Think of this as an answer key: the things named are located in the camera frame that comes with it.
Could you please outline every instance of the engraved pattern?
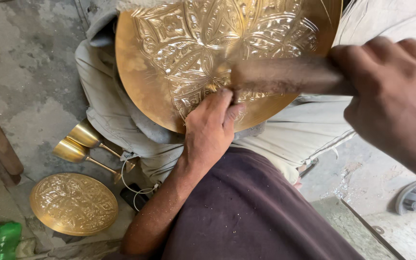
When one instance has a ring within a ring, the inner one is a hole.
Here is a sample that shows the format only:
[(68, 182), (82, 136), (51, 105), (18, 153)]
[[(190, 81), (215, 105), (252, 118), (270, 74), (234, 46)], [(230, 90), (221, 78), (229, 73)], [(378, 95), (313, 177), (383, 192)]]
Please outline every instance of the engraved pattern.
[(81, 174), (54, 174), (41, 180), (32, 192), (37, 217), (55, 221), (66, 234), (88, 234), (112, 225), (117, 200), (106, 186)]
[[(133, 14), (142, 52), (164, 74), (179, 115), (230, 83), (238, 60), (300, 56), (317, 47), (304, 0), (188, 0)], [(276, 93), (244, 93), (250, 102)]]

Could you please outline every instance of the green plastic bottle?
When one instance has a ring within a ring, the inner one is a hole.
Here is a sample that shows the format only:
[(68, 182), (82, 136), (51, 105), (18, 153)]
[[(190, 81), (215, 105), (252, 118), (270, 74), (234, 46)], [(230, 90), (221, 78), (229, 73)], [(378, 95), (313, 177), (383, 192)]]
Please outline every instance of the green plastic bottle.
[(15, 249), (20, 241), (22, 226), (9, 222), (0, 225), (0, 260), (15, 260)]

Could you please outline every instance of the forearm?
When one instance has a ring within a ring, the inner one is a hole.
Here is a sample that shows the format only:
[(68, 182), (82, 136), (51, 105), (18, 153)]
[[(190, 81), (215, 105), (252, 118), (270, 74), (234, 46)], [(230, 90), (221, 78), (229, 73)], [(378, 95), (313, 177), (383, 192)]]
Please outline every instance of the forearm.
[(184, 151), (174, 169), (131, 222), (122, 241), (123, 254), (148, 254), (166, 240), (171, 222), (209, 170), (194, 167)]

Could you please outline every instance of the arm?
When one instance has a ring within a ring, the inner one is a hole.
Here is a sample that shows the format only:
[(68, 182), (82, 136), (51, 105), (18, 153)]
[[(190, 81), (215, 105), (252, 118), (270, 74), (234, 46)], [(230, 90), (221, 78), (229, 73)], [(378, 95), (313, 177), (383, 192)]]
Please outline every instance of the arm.
[(358, 90), (344, 111), (360, 136), (416, 174), (416, 41), (377, 37), (331, 56)]
[(153, 254), (167, 239), (182, 205), (234, 139), (234, 120), (245, 107), (229, 106), (233, 93), (221, 89), (186, 118), (184, 150), (165, 183), (136, 215), (124, 235), (123, 254)]

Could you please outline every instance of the brass plate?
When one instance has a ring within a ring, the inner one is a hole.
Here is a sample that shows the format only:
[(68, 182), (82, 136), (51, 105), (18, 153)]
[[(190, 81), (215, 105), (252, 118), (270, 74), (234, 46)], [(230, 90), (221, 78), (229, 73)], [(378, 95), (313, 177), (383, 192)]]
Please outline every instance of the brass plate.
[[(136, 106), (151, 120), (185, 133), (184, 118), (229, 84), (241, 59), (325, 56), (337, 32), (341, 0), (192, 0), (122, 12), (117, 66)], [(297, 94), (247, 92), (235, 132), (275, 115)]]
[(82, 174), (54, 174), (32, 189), (30, 206), (43, 224), (70, 235), (93, 235), (110, 227), (118, 215), (112, 192)]

